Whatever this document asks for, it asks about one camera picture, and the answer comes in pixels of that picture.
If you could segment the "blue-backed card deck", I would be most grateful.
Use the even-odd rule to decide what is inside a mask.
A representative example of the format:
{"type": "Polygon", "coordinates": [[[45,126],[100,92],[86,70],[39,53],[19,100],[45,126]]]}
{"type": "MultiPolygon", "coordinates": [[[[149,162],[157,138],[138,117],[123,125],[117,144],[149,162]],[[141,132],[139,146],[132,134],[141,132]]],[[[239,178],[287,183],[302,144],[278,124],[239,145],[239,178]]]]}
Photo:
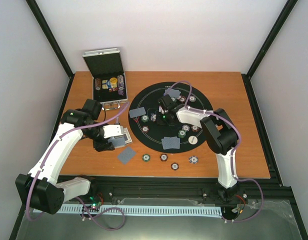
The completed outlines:
{"type": "Polygon", "coordinates": [[[115,149],[126,146],[126,141],[124,137],[110,137],[107,141],[109,143],[112,143],[115,149]]]}

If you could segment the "blue chips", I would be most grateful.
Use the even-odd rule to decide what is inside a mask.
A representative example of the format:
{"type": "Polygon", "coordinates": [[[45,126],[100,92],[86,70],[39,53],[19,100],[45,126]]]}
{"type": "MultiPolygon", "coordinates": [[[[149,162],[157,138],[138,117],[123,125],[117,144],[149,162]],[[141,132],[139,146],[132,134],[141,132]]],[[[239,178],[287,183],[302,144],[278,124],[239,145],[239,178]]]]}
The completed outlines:
{"type": "Polygon", "coordinates": [[[185,125],[182,126],[182,129],[184,131],[188,132],[190,130],[190,127],[187,124],[185,124],[185,125]]]}
{"type": "Polygon", "coordinates": [[[150,120],[151,120],[152,122],[155,122],[156,119],[157,119],[157,116],[156,116],[155,114],[153,114],[153,115],[151,116],[151,118],[150,118],[150,120]]]}

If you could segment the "green poker chip stack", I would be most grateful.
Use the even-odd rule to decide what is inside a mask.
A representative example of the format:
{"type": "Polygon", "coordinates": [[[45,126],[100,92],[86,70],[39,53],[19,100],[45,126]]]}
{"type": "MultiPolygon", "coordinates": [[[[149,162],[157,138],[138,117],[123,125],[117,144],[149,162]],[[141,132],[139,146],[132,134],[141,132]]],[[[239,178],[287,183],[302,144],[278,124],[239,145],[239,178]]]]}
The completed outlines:
{"type": "Polygon", "coordinates": [[[149,154],[143,154],[142,155],[142,160],[144,161],[144,162],[149,162],[150,160],[151,160],[151,156],[149,155],[149,154]]]}

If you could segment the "dealt card mat bottom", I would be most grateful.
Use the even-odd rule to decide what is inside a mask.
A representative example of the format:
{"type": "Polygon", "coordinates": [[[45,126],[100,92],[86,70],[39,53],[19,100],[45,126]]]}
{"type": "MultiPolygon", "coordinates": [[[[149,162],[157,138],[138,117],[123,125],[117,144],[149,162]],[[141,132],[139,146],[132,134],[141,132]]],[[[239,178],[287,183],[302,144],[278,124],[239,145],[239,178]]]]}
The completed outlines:
{"type": "Polygon", "coordinates": [[[179,149],[180,148],[180,138],[174,137],[164,137],[161,139],[162,148],[164,150],[169,149],[179,149]]]}

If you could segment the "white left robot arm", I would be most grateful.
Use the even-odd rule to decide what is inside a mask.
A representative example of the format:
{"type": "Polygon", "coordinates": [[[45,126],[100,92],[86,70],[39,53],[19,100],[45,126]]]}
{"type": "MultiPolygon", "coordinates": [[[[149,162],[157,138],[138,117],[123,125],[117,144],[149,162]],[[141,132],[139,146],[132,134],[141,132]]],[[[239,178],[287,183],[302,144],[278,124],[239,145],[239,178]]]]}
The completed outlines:
{"type": "Polygon", "coordinates": [[[109,138],[123,135],[124,129],[108,121],[97,122],[102,107],[96,100],[87,99],[82,108],[67,110],[41,159],[28,174],[19,174],[16,178],[15,185],[28,220],[33,220],[31,209],[53,215],[63,203],[76,197],[82,196],[89,202],[97,198],[98,188],[92,177],[80,175],[61,183],[58,177],[82,137],[91,139],[98,152],[115,149],[109,138]]]}

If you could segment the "white dealer button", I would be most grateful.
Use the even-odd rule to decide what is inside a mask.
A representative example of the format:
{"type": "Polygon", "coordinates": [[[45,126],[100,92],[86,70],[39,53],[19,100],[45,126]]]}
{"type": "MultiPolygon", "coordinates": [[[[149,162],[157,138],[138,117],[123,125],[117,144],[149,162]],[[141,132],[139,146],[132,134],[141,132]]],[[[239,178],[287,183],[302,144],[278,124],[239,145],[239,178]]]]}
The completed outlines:
{"type": "Polygon", "coordinates": [[[188,143],[191,145],[196,145],[198,143],[198,138],[196,136],[190,136],[188,138],[188,143]]]}

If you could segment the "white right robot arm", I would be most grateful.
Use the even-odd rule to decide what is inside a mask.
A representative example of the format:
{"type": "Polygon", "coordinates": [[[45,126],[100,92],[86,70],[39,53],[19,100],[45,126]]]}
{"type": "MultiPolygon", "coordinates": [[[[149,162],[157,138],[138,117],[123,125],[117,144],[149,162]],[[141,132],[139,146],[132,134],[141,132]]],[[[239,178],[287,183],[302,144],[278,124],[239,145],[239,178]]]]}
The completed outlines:
{"type": "Polygon", "coordinates": [[[216,155],[218,197],[224,203],[231,201],[239,190],[234,163],[240,137],[225,110],[219,108],[212,111],[178,104],[168,94],[158,100],[158,106],[166,120],[202,130],[208,147],[216,155]]]}

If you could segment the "single brown chip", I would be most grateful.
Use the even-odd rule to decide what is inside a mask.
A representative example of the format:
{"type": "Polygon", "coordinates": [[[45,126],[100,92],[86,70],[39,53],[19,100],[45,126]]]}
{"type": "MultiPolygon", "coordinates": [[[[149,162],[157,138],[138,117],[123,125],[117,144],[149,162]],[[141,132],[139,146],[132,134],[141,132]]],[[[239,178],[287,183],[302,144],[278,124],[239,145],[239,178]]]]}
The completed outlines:
{"type": "Polygon", "coordinates": [[[171,169],[176,171],[179,169],[179,165],[176,162],[174,162],[171,164],[171,169]]]}
{"type": "Polygon", "coordinates": [[[142,127],[142,131],[147,133],[149,131],[149,127],[148,126],[143,126],[142,127]]]}

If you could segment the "brown poker chip stack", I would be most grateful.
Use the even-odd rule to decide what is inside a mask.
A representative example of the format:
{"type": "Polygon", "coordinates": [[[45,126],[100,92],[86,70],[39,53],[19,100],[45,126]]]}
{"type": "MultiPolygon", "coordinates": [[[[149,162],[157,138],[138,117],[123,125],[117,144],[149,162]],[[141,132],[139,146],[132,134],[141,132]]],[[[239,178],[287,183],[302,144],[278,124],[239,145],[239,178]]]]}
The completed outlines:
{"type": "Polygon", "coordinates": [[[166,162],[168,160],[168,156],[164,153],[162,153],[159,157],[159,159],[162,161],[162,162],[166,162]]]}

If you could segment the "green chips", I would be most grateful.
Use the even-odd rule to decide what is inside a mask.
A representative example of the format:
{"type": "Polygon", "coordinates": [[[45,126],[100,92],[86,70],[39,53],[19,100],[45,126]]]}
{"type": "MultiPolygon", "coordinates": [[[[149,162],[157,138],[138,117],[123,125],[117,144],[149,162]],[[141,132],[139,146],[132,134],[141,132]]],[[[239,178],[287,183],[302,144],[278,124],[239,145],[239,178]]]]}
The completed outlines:
{"type": "Polygon", "coordinates": [[[148,122],[148,121],[149,121],[149,116],[148,116],[148,115],[143,115],[143,116],[141,117],[141,121],[142,121],[143,123],[148,122]]]}
{"type": "Polygon", "coordinates": [[[179,130],[178,131],[178,137],[179,138],[184,138],[186,136],[187,132],[185,130],[179,130]]]}

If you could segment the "blue poker chip stack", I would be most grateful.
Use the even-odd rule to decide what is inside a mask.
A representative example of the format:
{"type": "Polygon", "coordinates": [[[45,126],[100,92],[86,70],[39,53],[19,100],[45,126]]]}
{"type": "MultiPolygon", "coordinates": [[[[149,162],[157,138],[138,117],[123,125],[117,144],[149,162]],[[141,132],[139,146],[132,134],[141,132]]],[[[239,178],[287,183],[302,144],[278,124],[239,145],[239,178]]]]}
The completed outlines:
{"type": "Polygon", "coordinates": [[[191,163],[191,164],[197,164],[198,162],[199,162],[199,158],[197,157],[197,156],[190,156],[189,157],[189,162],[191,163]]]}

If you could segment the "brown chip mat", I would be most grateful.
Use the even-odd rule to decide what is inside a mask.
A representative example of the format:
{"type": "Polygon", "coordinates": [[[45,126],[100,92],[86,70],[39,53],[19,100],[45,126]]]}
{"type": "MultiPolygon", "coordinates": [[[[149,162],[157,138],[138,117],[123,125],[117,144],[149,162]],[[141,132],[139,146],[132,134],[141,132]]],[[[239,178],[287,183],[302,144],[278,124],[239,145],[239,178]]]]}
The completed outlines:
{"type": "Polygon", "coordinates": [[[199,127],[196,126],[196,125],[192,125],[191,129],[192,129],[193,132],[197,132],[199,130],[199,127]]]}

